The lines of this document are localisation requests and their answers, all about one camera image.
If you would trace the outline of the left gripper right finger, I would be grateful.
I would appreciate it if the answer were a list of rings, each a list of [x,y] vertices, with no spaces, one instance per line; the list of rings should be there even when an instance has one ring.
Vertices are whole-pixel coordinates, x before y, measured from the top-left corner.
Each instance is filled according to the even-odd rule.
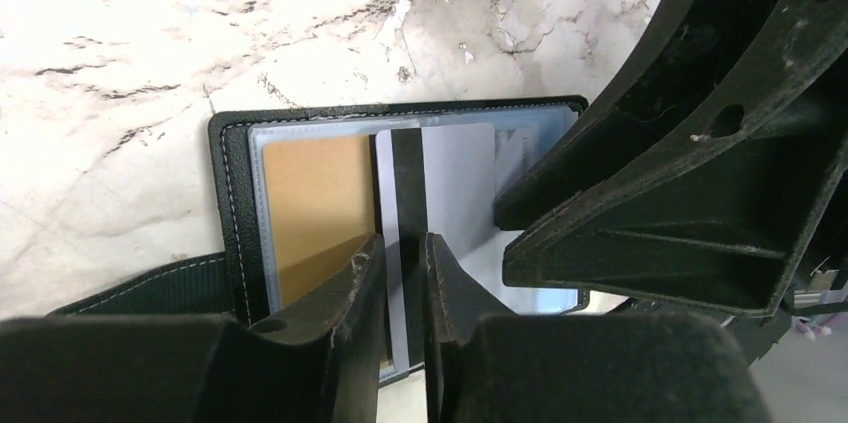
[[[692,314],[519,315],[423,240],[432,422],[767,422],[731,335]]]

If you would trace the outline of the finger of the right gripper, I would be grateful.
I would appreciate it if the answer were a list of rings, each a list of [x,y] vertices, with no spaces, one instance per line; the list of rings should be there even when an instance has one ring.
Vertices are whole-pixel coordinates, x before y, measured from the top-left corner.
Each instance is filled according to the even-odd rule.
[[[661,0],[623,66],[564,137],[495,205],[526,230],[607,180],[685,120],[738,63],[778,0]]]
[[[504,282],[773,314],[843,189],[846,51],[847,0],[778,0],[685,120],[515,230]]]

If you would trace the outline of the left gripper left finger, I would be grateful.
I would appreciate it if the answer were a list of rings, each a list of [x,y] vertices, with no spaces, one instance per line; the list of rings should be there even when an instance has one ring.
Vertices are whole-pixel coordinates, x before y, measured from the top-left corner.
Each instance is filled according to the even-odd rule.
[[[372,422],[384,341],[378,235],[285,309],[50,316],[1,326],[5,422]]]

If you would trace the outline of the black leather card holder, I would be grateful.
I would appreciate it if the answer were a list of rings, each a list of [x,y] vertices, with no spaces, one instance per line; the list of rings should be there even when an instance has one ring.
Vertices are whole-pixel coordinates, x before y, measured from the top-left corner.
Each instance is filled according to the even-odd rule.
[[[581,96],[223,112],[208,124],[225,249],[171,263],[62,308],[65,315],[229,313],[256,323],[282,308],[271,279],[270,190],[260,152],[291,131],[323,130],[373,137],[379,131],[493,123],[533,128],[540,149],[557,142],[587,109]]]

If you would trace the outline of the silver card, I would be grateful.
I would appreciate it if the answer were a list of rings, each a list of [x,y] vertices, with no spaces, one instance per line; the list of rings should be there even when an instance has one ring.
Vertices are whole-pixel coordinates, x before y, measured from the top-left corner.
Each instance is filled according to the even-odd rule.
[[[489,123],[382,130],[375,136],[380,225],[386,247],[392,366],[424,360],[419,246],[441,235],[462,259],[495,232],[495,128]]]

